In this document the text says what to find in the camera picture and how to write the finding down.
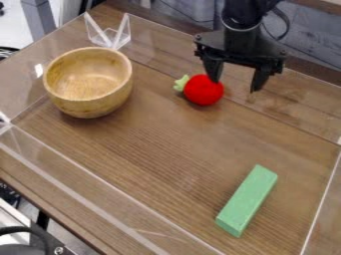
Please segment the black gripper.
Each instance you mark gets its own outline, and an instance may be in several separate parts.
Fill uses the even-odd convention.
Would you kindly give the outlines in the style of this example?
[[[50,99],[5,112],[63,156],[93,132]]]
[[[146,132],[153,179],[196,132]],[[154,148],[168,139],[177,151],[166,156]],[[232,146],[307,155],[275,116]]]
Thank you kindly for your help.
[[[224,63],[256,69],[251,91],[259,92],[273,74],[280,74],[287,59],[285,50],[259,29],[235,32],[228,29],[203,32],[195,36],[195,54],[204,62],[211,80],[220,82]]]

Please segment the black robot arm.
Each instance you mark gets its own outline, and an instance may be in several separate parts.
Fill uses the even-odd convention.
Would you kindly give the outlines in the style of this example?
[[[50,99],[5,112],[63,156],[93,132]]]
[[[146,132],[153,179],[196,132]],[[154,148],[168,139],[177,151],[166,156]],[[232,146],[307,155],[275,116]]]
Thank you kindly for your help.
[[[203,60],[205,72],[219,82],[224,64],[255,70],[251,91],[263,90],[269,77],[281,74],[287,51],[261,31],[264,16],[279,12],[283,0],[224,0],[220,21],[223,29],[195,36],[195,54]]]

